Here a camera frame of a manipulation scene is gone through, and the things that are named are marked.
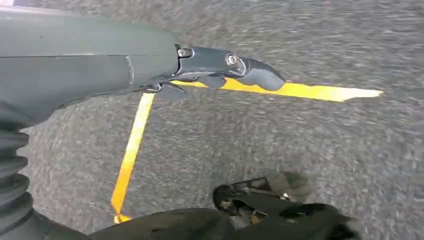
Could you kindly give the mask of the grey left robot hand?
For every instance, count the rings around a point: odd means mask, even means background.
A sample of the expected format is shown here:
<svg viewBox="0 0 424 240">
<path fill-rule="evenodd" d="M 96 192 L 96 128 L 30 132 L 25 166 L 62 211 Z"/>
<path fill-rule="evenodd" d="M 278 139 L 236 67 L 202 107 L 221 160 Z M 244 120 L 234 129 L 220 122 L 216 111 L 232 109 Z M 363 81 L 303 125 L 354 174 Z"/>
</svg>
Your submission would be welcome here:
<svg viewBox="0 0 424 240">
<path fill-rule="evenodd" d="M 92 97 L 161 90 L 180 96 L 184 91 L 174 80 L 219 88 L 225 78 L 268 91 L 285 83 L 266 63 L 184 44 L 148 24 L 45 8 L 0 9 L 3 124 L 27 128 Z"/>
</svg>

